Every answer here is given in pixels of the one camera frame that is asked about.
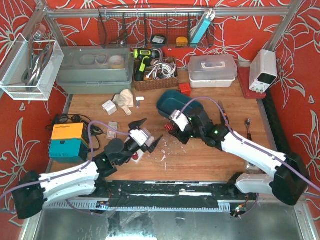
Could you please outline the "red spring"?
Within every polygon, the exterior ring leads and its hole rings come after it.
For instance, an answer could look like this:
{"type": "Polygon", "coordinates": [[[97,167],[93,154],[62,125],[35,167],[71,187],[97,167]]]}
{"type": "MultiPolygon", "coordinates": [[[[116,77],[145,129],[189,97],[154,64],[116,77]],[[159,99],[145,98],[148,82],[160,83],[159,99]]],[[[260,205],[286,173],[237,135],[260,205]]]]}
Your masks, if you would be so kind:
{"type": "Polygon", "coordinates": [[[139,154],[136,152],[133,156],[132,156],[132,159],[134,161],[137,161],[139,159],[139,154]]]}
{"type": "Polygon", "coordinates": [[[174,126],[172,123],[166,123],[165,126],[164,126],[165,130],[170,132],[174,129],[174,126]]]}

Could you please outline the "white peg base plate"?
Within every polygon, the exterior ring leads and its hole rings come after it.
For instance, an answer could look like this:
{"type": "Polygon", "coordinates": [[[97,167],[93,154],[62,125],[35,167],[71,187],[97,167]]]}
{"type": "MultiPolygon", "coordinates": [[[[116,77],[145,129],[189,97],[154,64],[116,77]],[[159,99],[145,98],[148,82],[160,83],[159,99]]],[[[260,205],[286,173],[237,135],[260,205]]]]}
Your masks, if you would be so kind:
{"type": "Polygon", "coordinates": [[[140,162],[140,160],[142,159],[142,157],[144,156],[144,152],[140,149],[138,150],[132,157],[131,157],[131,160],[138,164],[140,162]]]}

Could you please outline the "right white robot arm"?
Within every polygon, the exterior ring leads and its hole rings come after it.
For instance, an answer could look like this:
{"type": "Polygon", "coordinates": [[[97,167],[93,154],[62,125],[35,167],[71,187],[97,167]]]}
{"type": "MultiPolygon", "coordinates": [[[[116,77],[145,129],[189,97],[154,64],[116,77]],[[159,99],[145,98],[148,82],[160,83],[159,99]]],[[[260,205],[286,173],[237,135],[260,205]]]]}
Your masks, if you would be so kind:
{"type": "Polygon", "coordinates": [[[302,158],[265,148],[225,124],[214,124],[205,110],[193,109],[189,115],[175,110],[169,117],[169,133],[182,144],[202,140],[207,146],[235,155],[262,170],[262,174],[235,174],[235,187],[244,194],[272,194],[282,203],[294,206],[307,189],[309,174],[302,158]]]}

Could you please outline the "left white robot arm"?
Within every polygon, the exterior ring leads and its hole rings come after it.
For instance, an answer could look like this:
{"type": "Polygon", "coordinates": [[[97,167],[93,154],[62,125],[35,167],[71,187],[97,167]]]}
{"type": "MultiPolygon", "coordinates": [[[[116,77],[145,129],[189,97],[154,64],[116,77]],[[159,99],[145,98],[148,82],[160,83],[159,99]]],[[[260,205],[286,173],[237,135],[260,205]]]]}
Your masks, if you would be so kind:
{"type": "Polygon", "coordinates": [[[131,122],[126,141],[110,140],[102,153],[78,166],[52,173],[27,172],[12,190],[18,219],[33,217],[58,201],[91,195],[97,190],[99,179],[115,173],[116,167],[128,163],[136,152],[152,153],[160,140],[150,142],[152,135],[141,128],[145,121],[131,122]]]}

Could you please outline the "beige work glove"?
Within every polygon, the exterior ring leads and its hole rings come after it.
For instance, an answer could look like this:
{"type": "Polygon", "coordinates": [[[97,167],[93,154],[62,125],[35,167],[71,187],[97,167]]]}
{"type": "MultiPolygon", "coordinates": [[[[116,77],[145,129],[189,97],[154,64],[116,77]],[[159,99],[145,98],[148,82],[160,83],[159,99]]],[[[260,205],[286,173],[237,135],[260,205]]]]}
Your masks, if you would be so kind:
{"type": "Polygon", "coordinates": [[[123,109],[126,115],[130,116],[132,114],[131,108],[134,107],[134,96],[131,90],[125,89],[120,94],[116,94],[112,102],[123,109]]]}

